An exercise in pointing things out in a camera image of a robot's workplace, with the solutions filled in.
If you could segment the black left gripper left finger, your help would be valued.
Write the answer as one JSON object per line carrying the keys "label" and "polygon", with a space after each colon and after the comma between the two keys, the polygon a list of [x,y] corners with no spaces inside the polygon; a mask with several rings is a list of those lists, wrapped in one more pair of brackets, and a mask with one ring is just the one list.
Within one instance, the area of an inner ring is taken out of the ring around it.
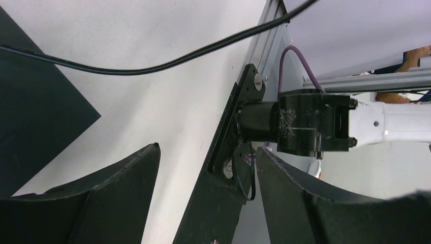
{"label": "black left gripper left finger", "polygon": [[161,150],[128,157],[43,194],[1,200],[1,243],[140,243]]}

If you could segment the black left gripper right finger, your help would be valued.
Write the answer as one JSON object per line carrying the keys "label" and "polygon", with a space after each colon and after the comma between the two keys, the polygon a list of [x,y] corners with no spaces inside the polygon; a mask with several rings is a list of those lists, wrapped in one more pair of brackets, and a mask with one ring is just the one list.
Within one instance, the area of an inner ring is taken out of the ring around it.
{"label": "black left gripper right finger", "polygon": [[271,243],[430,243],[430,192],[388,200],[356,194],[263,147],[256,164]]}

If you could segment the black network switch box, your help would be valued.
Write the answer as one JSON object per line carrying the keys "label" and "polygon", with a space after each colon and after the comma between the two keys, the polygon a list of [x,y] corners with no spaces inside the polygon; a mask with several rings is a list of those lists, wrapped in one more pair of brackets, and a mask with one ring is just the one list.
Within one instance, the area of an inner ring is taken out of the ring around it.
{"label": "black network switch box", "polygon": [[1,51],[1,197],[12,196],[99,118],[55,65]]}

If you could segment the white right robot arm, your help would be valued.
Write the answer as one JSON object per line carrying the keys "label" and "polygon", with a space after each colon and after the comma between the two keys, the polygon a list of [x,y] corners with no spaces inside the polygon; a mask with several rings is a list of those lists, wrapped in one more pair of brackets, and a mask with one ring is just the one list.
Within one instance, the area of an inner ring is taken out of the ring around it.
{"label": "white right robot arm", "polygon": [[430,143],[430,104],[360,101],[349,95],[300,89],[275,102],[247,102],[235,125],[244,141],[270,142],[277,150],[316,157],[393,141]]}

